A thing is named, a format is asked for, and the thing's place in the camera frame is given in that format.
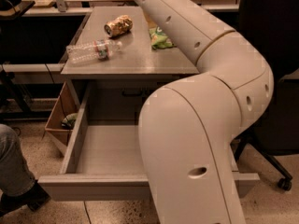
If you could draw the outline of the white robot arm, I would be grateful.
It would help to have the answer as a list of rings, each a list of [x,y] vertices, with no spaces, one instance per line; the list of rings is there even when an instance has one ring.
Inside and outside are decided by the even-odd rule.
[[[263,56],[190,0],[135,0],[196,66],[143,104],[139,145],[161,224],[246,224],[230,144],[268,107]]]

